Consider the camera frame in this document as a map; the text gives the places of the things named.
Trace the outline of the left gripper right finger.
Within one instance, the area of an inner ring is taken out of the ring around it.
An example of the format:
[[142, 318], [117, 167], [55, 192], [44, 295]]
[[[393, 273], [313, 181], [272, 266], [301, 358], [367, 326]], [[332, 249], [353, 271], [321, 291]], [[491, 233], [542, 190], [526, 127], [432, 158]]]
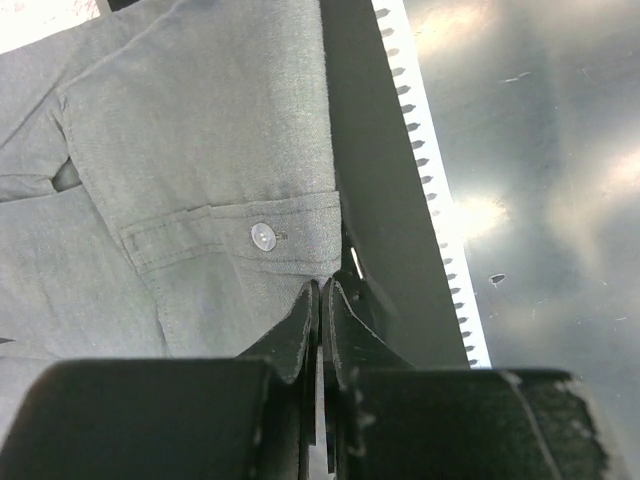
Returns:
[[557, 369], [419, 370], [322, 293], [328, 467], [338, 479], [626, 479], [585, 384]]

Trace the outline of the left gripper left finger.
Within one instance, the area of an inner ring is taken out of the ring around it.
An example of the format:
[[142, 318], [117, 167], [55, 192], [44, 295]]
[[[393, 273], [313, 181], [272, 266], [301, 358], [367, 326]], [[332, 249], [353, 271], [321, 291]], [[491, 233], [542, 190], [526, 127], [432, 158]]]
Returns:
[[304, 479], [320, 292], [234, 358], [56, 364], [1, 451], [5, 479]]

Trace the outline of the grey long sleeve shirt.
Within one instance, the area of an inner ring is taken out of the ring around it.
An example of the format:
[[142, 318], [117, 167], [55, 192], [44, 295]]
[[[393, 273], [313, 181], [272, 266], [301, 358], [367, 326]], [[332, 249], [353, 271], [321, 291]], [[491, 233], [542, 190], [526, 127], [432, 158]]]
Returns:
[[315, 1], [139, 1], [1, 57], [1, 427], [51, 364], [234, 356], [341, 261]]

